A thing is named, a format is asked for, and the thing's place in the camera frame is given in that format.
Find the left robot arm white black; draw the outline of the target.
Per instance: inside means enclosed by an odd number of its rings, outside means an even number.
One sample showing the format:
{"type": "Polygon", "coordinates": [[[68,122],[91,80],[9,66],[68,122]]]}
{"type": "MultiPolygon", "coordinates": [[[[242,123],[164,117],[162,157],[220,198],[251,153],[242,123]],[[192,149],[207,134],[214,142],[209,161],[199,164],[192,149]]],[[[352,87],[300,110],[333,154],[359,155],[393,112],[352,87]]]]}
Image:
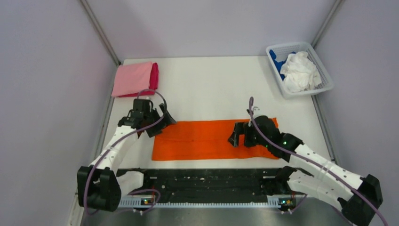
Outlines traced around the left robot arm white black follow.
{"type": "Polygon", "coordinates": [[[162,115],[150,99],[136,98],[128,114],[122,117],[116,130],[99,156],[77,172],[78,202],[83,208],[113,212],[121,198],[135,190],[139,194],[150,191],[151,182],[143,173],[130,172],[117,176],[128,151],[145,132],[148,137],[162,133],[166,127],[176,124],[164,100],[159,105],[162,115]]]}

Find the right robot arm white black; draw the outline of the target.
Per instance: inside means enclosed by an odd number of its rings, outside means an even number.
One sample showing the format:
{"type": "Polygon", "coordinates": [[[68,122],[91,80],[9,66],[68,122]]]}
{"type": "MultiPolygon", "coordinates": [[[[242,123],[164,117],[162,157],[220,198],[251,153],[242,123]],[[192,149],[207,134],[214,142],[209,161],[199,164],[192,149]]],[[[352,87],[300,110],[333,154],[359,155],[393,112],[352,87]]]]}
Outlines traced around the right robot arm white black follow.
{"type": "Polygon", "coordinates": [[[244,137],[245,147],[266,147],[287,165],[279,170],[269,195],[275,190],[310,195],[334,207],[352,224],[368,226],[383,202],[378,178],[363,177],[346,170],[311,150],[301,139],[280,132],[265,115],[248,122],[237,122],[228,142],[239,147],[244,137]]]}

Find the orange t shirt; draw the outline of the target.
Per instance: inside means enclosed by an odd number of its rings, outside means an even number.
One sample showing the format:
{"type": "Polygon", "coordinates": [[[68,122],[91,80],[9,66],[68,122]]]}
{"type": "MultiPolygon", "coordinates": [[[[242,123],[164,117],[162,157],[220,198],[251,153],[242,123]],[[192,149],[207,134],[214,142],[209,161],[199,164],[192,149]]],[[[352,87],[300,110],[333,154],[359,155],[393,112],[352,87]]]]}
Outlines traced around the orange t shirt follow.
{"type": "Polygon", "coordinates": [[[275,160],[276,157],[266,147],[245,147],[243,135],[239,137],[238,147],[233,147],[228,142],[235,123],[248,121],[248,119],[179,121],[155,136],[152,160],[192,161],[255,157],[275,160]]]}

